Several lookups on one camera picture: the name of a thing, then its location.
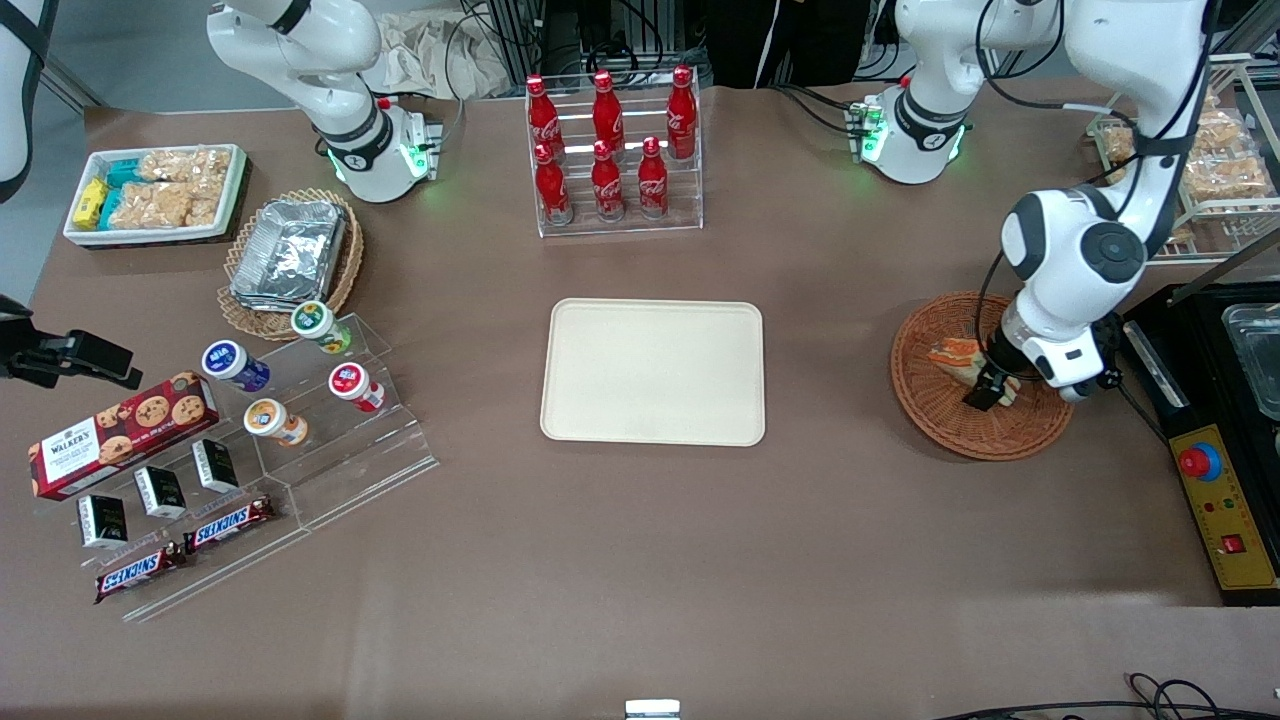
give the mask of round wicker basket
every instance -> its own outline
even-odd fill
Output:
[[[351,288],[356,284],[356,275],[360,273],[360,259],[365,254],[365,238],[360,229],[360,222],[356,220],[356,213],[351,209],[351,204],[328,190],[293,190],[285,192],[275,200],[297,200],[301,202],[324,200],[339,205],[347,211],[347,228],[342,236],[338,266],[333,270],[333,282],[329,286],[329,297],[325,300],[325,305],[328,305],[334,314],[340,315],[338,310],[344,302],[347,302],[347,297],[351,295]],[[236,274],[236,268],[239,266],[241,258],[244,255],[244,243],[248,242],[248,237],[253,234],[253,227],[257,224],[257,215],[262,210],[260,208],[253,213],[253,217],[244,223],[244,227],[242,227],[239,233],[236,236],[236,242],[233,242],[230,250],[227,251],[227,261],[223,263],[223,269],[227,270],[228,281],[230,281],[230,278]],[[298,337],[289,324],[288,313],[250,310],[232,297],[230,286],[218,290],[218,305],[223,309],[223,316],[227,318],[227,322],[241,332],[275,342],[284,342]]]
[[[964,404],[968,389],[925,354],[943,337],[973,337],[975,292],[940,296],[911,313],[893,338],[890,369],[902,410],[934,442],[978,460],[1021,460],[1044,450],[1066,429],[1071,405],[1043,382],[1023,382],[1018,400],[983,413]],[[982,337],[996,328],[1009,299],[988,295]]]

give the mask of red emergency stop button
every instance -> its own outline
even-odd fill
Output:
[[[1178,455],[1178,468],[1188,477],[1211,483],[1222,474],[1222,457],[1206,442],[1197,442]]]
[[[1244,552],[1244,538],[1240,536],[1222,536],[1222,552],[1228,555]]]

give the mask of red label bottle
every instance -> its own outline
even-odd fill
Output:
[[[650,220],[667,214],[667,165],[662,161],[662,145],[657,137],[644,138],[640,160],[640,213]]]
[[[613,92],[613,76],[609,70],[599,70],[594,82],[595,105],[591,106],[591,120],[595,123],[595,138],[608,142],[613,149],[613,159],[621,163],[627,147],[622,132],[622,104]]]
[[[613,147],[603,140],[595,141],[595,164],[591,165],[591,186],[595,190],[595,211],[605,223],[616,223],[626,213],[622,202],[622,174],[613,161]]]
[[[559,115],[556,105],[547,97],[547,86],[541,76],[529,76],[525,81],[529,88],[529,127],[534,131],[534,142],[544,142],[552,150],[557,163],[564,161],[564,137],[559,131]]]
[[[698,101],[690,85],[694,70],[689,65],[676,65],[672,72],[671,97],[667,100],[667,152],[676,160],[694,156],[698,142]]]
[[[556,164],[552,149],[545,142],[539,142],[534,146],[534,159],[538,160],[534,183],[538,186],[538,196],[543,199],[547,222],[553,225],[570,224],[573,222],[573,205],[568,201],[564,173]]]

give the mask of yellow control panel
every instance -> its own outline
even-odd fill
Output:
[[[1228,591],[1280,587],[1217,425],[1171,438],[1169,447],[1217,584]]]

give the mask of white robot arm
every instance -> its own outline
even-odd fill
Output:
[[[429,170],[422,115],[379,108],[357,74],[381,36],[356,0],[233,0],[207,19],[214,53],[270,85],[307,114],[338,177],[369,202],[408,192]]]
[[[987,410],[1009,374],[1034,366],[1068,400],[1103,372],[1094,324],[1133,291],[1169,238],[1172,196],[1194,141],[1207,51],[1206,0],[904,0],[899,28],[919,64],[879,97],[884,131],[865,159],[904,183],[936,178],[986,73],[982,47],[1046,45],[1059,32],[1084,77],[1138,108],[1138,159],[1107,188],[1025,195],[1005,218],[1001,247],[1025,282],[987,338],[987,366],[966,397]],[[1074,106],[1085,109],[1088,106]]]
[[[0,202],[31,170],[31,108],[56,8],[55,0],[0,0]]]

